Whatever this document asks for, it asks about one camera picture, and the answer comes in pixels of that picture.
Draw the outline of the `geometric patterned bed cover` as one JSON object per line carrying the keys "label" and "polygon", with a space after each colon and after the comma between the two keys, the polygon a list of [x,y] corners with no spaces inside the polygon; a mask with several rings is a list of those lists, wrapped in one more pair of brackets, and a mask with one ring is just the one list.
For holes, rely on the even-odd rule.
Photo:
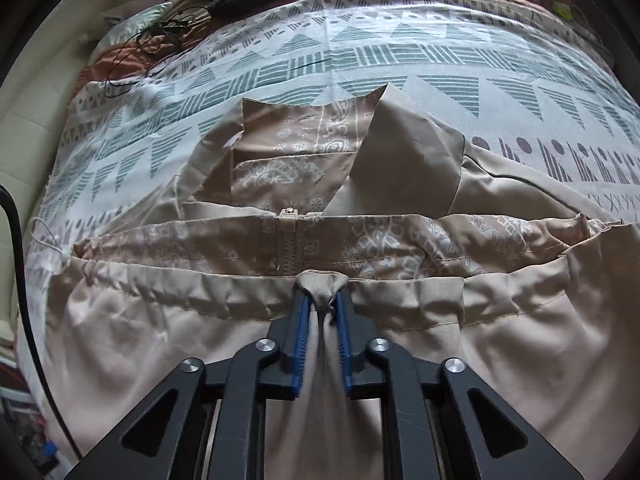
{"label": "geometric patterned bed cover", "polygon": [[[47,298],[72,247],[168,182],[235,104],[323,106],[394,86],[474,146],[639,226],[639,107],[555,18],[496,0],[300,0],[224,26],[128,90],[70,100],[26,260],[46,370]],[[70,430],[40,398],[49,438]]]}

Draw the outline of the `white bedside drawer cabinet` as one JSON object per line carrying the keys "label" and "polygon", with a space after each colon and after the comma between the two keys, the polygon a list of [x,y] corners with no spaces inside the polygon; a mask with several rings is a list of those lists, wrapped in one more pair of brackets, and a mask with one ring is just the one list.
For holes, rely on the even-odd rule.
{"label": "white bedside drawer cabinet", "polygon": [[615,60],[611,51],[605,47],[600,35],[592,27],[585,14],[583,14],[577,6],[553,1],[551,3],[551,12],[567,25],[570,25],[570,28],[573,29],[578,36],[581,36],[585,42],[588,42],[593,50],[600,54],[600,57],[604,59],[604,62],[608,64],[609,68],[613,68],[615,66]]}

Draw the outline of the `beige jacket with paisley lining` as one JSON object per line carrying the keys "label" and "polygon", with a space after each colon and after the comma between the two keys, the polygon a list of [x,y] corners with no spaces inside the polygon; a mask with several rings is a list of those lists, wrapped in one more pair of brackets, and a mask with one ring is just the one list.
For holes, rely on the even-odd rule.
{"label": "beige jacket with paisley lining", "polygon": [[311,299],[303,385],[267,405],[270,479],[378,479],[382,420],[345,396],[334,302],[462,359],[587,479],[639,451],[639,227],[474,146],[386,86],[243,100],[50,281],[46,373],[89,455],[186,358],[219,362]]}

